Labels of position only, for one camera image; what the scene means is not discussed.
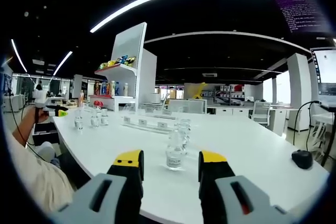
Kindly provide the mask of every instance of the black ceiling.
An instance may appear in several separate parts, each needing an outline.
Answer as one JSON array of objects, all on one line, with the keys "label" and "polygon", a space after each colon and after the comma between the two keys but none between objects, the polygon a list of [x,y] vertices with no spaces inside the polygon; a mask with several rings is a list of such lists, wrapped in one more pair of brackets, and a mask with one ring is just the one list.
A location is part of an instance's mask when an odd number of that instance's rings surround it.
[{"label": "black ceiling", "polygon": [[[89,30],[117,9],[134,0],[6,0],[8,37],[30,74],[36,70],[52,74],[68,51],[74,53],[57,76],[74,74],[98,77],[94,71],[110,59],[114,37],[138,23],[147,22],[145,40],[197,31],[242,31],[298,44],[307,49],[329,46],[316,34],[293,35],[274,0],[154,0],[132,9],[91,34]],[[14,55],[10,41],[7,53]],[[147,43],[157,55],[157,83],[245,82],[256,84],[261,71],[295,52],[296,47],[269,39],[241,35],[193,35]],[[32,59],[46,62],[34,65]],[[23,72],[16,57],[10,62],[15,72]],[[282,66],[276,71],[285,71]],[[202,73],[218,74],[204,78]],[[272,77],[270,73],[257,81]]]}]

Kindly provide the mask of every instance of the person's arm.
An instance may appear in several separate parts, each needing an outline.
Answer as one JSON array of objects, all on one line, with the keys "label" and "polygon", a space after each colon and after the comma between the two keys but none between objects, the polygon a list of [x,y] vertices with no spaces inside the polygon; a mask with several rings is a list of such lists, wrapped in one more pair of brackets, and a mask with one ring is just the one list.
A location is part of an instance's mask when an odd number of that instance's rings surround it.
[{"label": "person's arm", "polygon": [[[39,110],[39,122],[43,122],[48,118],[48,115],[42,110]],[[25,117],[20,122],[18,128],[13,132],[13,137],[22,145],[26,146],[30,132],[35,124],[35,107],[30,108]]]}]

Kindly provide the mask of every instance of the computer mouse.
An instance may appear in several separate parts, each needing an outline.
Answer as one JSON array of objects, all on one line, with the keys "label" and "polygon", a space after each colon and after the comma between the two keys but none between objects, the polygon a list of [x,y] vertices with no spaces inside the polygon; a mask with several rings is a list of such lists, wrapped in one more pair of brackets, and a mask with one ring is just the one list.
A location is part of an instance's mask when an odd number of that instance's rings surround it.
[{"label": "computer mouse", "polygon": [[308,151],[297,150],[292,153],[292,159],[302,169],[309,169],[313,165],[313,156]]}]

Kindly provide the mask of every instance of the monitor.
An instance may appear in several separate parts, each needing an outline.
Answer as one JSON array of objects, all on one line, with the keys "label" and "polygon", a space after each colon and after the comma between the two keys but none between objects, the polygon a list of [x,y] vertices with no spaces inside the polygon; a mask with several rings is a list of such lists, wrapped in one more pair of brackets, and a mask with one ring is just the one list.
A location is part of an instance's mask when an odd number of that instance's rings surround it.
[{"label": "monitor", "polygon": [[311,48],[319,100],[336,102],[336,47]]}]

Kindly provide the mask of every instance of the white sleeve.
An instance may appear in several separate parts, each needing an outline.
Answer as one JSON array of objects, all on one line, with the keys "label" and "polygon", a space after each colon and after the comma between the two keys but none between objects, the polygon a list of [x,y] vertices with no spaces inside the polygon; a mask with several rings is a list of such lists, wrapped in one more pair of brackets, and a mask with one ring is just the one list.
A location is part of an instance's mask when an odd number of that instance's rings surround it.
[{"label": "white sleeve", "polygon": [[55,211],[72,201],[73,188],[59,168],[25,149],[10,131],[6,131],[6,138],[19,177],[45,212]]}]

